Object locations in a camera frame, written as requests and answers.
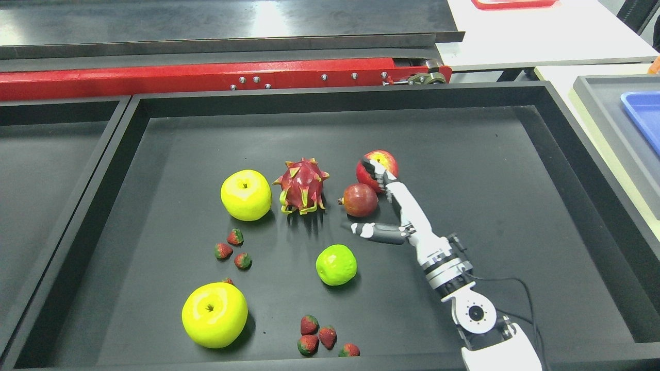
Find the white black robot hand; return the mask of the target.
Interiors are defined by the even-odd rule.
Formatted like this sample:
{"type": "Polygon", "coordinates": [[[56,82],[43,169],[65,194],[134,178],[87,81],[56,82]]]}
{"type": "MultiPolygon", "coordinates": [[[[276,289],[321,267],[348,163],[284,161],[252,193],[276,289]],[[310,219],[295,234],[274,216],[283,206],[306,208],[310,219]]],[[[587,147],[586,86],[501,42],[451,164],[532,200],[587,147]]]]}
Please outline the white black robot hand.
{"type": "Polygon", "coordinates": [[[362,157],[361,164],[372,179],[377,181],[381,190],[386,192],[389,202],[399,211],[400,225],[344,221],[342,228],[373,242],[398,245],[410,243],[415,247],[419,265],[426,272],[429,272],[431,267],[437,268],[443,264],[452,267],[462,263],[460,256],[453,252],[448,239],[433,233],[426,214],[404,183],[376,160],[362,157]]]}

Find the white robot forearm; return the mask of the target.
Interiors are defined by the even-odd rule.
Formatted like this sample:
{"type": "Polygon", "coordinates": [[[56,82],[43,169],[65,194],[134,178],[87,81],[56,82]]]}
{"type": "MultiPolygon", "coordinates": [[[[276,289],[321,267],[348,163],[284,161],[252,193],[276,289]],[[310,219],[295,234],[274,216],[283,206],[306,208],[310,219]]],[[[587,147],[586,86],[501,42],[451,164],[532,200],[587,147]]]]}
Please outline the white robot forearm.
{"type": "Polygon", "coordinates": [[[523,329],[474,291],[472,265],[453,251],[448,238],[424,232],[410,241],[427,282],[442,302],[452,306],[452,320],[465,344],[460,354],[467,370],[542,370],[523,329]]]}

